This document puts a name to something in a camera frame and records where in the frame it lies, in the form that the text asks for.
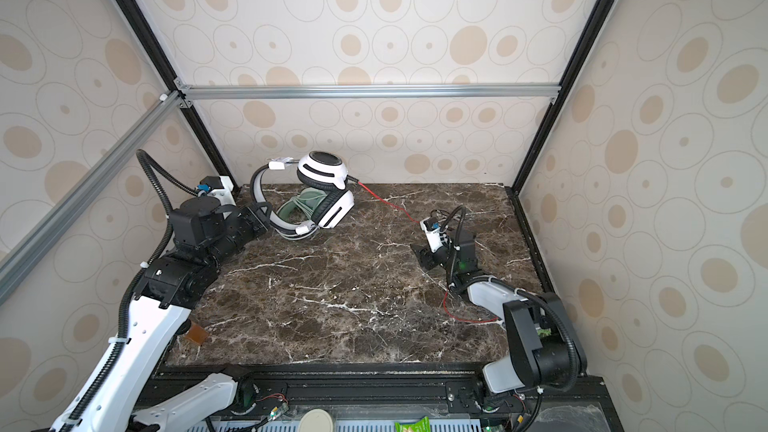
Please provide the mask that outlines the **mint green headphones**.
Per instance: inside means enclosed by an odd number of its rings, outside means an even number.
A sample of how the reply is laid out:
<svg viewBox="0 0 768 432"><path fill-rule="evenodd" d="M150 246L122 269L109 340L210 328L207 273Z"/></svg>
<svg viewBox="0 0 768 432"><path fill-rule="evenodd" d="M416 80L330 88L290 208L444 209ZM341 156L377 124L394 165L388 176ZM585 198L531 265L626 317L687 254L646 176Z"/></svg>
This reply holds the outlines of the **mint green headphones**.
<svg viewBox="0 0 768 432"><path fill-rule="evenodd" d="M297 196L283 204L277 212L273 212L270 222L283 234L308 235L323 224L325 217L333 210L335 203L343 195L343 191L327 192L315 188L305 188ZM306 220L300 223L289 223L287 219L294 210L302 212Z"/></svg>

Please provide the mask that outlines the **white black headphones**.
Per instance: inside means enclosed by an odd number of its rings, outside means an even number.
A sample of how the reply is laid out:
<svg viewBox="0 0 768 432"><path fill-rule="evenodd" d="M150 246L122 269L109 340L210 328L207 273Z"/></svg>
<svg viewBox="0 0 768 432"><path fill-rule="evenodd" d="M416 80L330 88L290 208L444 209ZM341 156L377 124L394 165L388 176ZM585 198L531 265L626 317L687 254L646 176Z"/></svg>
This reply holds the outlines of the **white black headphones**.
<svg viewBox="0 0 768 432"><path fill-rule="evenodd" d="M296 175L305 188L274 212L267 202L262 182L268 171L286 170L295 165ZM290 157L271 160L257 169L250 184L250 195L268 215L270 225L286 240L301 240L318 229L336 227L352 210L354 195L348 186L348 169L332 153L311 151L301 159Z"/></svg>

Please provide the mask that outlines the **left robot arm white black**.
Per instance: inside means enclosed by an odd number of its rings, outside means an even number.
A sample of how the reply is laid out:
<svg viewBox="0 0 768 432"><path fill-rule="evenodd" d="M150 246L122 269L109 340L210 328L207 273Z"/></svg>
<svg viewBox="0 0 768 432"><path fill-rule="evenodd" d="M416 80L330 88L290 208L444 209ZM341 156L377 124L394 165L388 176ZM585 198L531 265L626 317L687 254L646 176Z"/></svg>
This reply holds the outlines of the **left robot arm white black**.
<svg viewBox="0 0 768 432"><path fill-rule="evenodd" d="M166 214L166 230L127 286L118 307L117 333L81 391L57 417L54 431L186 431L229 407L237 381L214 373L156 406L137 400L161 355L191 326L190 315L217 280L224 261L268 230L266 202L224 204L207 184L173 208L162 185L178 180L146 151L136 158Z"/></svg>

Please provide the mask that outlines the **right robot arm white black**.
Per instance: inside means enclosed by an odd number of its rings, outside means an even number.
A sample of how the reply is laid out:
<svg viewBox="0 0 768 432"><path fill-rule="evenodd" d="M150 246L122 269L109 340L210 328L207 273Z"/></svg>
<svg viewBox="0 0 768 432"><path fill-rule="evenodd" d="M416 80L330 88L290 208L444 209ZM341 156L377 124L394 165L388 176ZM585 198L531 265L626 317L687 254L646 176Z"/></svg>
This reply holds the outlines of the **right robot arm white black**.
<svg viewBox="0 0 768 432"><path fill-rule="evenodd" d="M480 267L466 208L419 222L427 244L413 246L420 267L445 271L448 295L485 309L506 332L508 355L483 367L492 394L551 388L567 391L586 374L586 353L565 305L554 293L513 287Z"/></svg>

